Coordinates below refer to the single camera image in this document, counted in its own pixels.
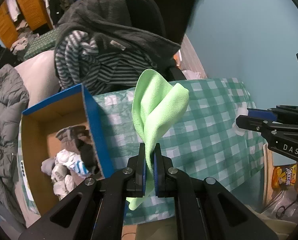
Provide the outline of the small white soft object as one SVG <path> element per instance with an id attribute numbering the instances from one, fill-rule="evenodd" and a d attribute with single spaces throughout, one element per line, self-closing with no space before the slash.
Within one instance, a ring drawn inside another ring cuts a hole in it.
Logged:
<path id="1" fill-rule="evenodd" d="M 244 128 L 244 119 L 248 116 L 249 110 L 246 102 L 242 102 L 236 111 L 236 117 L 232 124 L 232 130 L 240 137 L 243 137 L 246 129 Z"/>

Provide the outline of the white patterned sock bundle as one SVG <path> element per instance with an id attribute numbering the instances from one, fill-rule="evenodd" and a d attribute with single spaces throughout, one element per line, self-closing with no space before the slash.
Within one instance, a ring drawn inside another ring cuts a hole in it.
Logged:
<path id="1" fill-rule="evenodd" d="M 64 165 L 57 164 L 54 166 L 51 179 L 53 183 L 53 193 L 59 200 L 65 198 L 66 195 L 76 188 L 73 177 L 69 173 L 68 168 Z"/>

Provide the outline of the black sock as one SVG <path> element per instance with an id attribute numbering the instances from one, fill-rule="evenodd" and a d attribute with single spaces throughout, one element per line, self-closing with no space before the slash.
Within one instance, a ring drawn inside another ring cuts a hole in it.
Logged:
<path id="1" fill-rule="evenodd" d="M 85 167 L 91 174 L 97 174 L 100 168 L 98 167 L 93 146 L 80 139 L 75 139 L 75 143 Z"/>

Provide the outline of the lime green microfiber cloth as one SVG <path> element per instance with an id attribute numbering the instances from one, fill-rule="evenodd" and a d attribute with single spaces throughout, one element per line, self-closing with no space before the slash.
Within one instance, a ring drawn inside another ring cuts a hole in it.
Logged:
<path id="1" fill-rule="evenodd" d="M 154 191 L 153 151 L 159 139 L 182 118 L 189 105 L 189 90 L 171 85 L 153 69 L 140 75 L 132 103 L 133 125 L 145 144 L 146 189 L 141 198 L 128 197 L 129 209 L 136 210 Z"/>

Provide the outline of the orange snack package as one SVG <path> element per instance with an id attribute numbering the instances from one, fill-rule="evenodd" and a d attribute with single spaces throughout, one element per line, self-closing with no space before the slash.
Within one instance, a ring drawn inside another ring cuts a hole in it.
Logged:
<path id="1" fill-rule="evenodd" d="M 275 166 L 273 169 L 271 186 L 275 189 L 287 190 L 296 182 L 296 164 Z"/>

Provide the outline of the green white checkered tablecloth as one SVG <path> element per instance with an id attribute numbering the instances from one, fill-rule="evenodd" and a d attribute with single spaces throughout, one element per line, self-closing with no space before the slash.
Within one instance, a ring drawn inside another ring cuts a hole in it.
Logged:
<path id="1" fill-rule="evenodd" d="M 255 132 L 243 137 L 232 130 L 236 111 L 242 102 L 254 107 L 244 83 L 232 79 L 183 80 L 189 90 L 189 105 L 183 117 L 160 139 L 163 155 L 189 176 L 214 177 L 227 190 L 233 190 L 263 167 L 264 140 Z M 100 107 L 102 129 L 114 172 L 137 155 L 141 138 L 132 120 L 134 90 L 92 96 Z M 18 141 L 18 167 L 28 209 L 39 215 L 24 187 Z"/>

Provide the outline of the white blue striped sock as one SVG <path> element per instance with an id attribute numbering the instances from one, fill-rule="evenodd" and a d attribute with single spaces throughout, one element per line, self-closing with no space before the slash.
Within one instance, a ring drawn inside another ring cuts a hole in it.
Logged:
<path id="1" fill-rule="evenodd" d="M 84 162 L 81 159 L 81 155 L 77 153 L 63 149 L 56 154 L 55 162 L 57 164 L 64 165 L 66 168 L 74 171 L 81 177 L 90 175 L 89 170 L 86 168 Z"/>

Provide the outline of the light grey sock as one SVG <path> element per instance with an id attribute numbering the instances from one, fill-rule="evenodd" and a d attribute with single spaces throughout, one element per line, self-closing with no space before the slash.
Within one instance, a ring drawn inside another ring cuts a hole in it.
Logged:
<path id="1" fill-rule="evenodd" d="M 48 158 L 42 162 L 41 171 L 47 174 L 48 176 L 51 176 L 54 166 L 55 166 L 55 158 Z"/>

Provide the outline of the blue cardboard box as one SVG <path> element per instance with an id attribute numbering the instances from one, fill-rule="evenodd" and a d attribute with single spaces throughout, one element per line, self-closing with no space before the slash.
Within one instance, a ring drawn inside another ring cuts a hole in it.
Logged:
<path id="1" fill-rule="evenodd" d="M 82 160 L 66 171 L 79 184 L 91 173 L 97 179 L 114 172 L 102 129 L 100 107 L 82 84 L 55 94 L 22 113 L 21 171 L 28 196 L 39 215 L 60 198 L 54 193 L 51 176 L 41 170 L 45 160 L 55 160 L 61 151 L 73 152 Z"/>

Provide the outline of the white smartphone with stickers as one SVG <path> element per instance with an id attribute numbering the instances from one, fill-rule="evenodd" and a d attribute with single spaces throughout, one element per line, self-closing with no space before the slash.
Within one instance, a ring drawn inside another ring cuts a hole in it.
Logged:
<path id="1" fill-rule="evenodd" d="M 24 187 L 26 189 L 27 197 L 30 201 L 33 202 L 34 198 L 33 198 L 32 192 L 30 191 L 30 187 L 29 187 L 29 183 L 28 183 L 28 179 L 27 179 L 27 175 L 24 167 L 24 162 L 22 160 L 20 161 L 20 169 L 21 169 L 21 175 L 22 175 Z"/>

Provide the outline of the grey brown long sock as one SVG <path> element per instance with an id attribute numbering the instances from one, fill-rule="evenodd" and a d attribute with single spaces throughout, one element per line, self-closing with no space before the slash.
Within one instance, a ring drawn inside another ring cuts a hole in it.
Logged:
<path id="1" fill-rule="evenodd" d="M 84 125 L 63 128 L 56 133 L 55 137 L 61 143 L 61 150 L 66 149 L 77 154 L 79 154 L 79 151 L 76 147 L 75 139 L 80 139 L 86 143 L 91 142 L 89 130 Z"/>

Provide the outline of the orange white plastic bag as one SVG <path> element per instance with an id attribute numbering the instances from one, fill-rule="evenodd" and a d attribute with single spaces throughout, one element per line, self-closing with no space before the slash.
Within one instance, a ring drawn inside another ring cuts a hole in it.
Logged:
<path id="1" fill-rule="evenodd" d="M 173 58 L 176 62 L 176 66 L 178 68 L 181 67 L 181 64 L 182 64 L 182 54 L 181 54 L 181 50 L 178 50 L 174 55 L 173 55 Z"/>

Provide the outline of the grey puffer jacket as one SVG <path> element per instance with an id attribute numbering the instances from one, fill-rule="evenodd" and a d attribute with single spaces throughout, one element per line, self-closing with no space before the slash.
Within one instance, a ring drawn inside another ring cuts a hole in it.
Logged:
<path id="1" fill-rule="evenodd" d="M 29 93 L 17 70 L 6 64 L 0 69 L 0 202 L 25 224 L 14 192 L 14 174 L 18 151 L 18 132 Z"/>

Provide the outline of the black office chair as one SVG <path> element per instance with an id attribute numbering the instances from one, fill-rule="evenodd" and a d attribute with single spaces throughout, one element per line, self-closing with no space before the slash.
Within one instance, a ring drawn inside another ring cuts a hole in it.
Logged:
<path id="1" fill-rule="evenodd" d="M 196 0 L 126 0 L 134 27 L 180 44 Z"/>

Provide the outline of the pale pink bed sheet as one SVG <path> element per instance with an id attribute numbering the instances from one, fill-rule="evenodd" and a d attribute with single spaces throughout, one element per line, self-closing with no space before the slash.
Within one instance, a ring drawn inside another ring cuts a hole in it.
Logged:
<path id="1" fill-rule="evenodd" d="M 28 107 L 57 94 L 59 80 L 55 74 L 54 51 L 48 50 L 15 67 L 29 93 Z"/>

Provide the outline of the grey striped garment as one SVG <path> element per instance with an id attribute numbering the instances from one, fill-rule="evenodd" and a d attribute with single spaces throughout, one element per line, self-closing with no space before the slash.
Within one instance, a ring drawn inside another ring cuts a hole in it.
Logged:
<path id="1" fill-rule="evenodd" d="M 146 69 L 157 64 L 140 51 L 111 40 L 111 52 L 101 52 L 96 36 L 81 30 L 67 34 L 55 49 L 55 70 L 62 89 L 82 83 L 91 94 L 107 93 L 116 87 L 133 87 Z"/>

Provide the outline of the black clothes pile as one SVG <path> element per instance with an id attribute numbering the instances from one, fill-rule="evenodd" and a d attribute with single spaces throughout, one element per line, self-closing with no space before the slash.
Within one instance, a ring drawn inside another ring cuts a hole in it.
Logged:
<path id="1" fill-rule="evenodd" d="M 0 69 L 6 64 L 16 67 L 20 64 L 20 61 L 8 48 L 4 48 L 0 45 Z"/>

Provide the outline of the dark grey fleece robe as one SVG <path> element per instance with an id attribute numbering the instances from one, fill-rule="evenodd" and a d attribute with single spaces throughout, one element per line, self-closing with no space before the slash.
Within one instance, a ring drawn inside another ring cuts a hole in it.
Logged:
<path id="1" fill-rule="evenodd" d="M 71 31 L 95 35 L 101 52 L 113 51 L 114 40 L 127 49 L 146 53 L 158 66 L 167 67 L 180 45 L 160 35 L 133 26 L 126 0 L 78 0 L 58 22 L 55 47 Z"/>

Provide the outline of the orange wooden wardrobe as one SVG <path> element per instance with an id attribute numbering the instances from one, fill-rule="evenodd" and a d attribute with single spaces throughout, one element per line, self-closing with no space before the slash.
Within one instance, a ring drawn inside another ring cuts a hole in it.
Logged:
<path id="1" fill-rule="evenodd" d="M 18 40 L 21 23 L 39 35 L 53 29 L 43 0 L 0 1 L 0 42 L 10 48 Z"/>

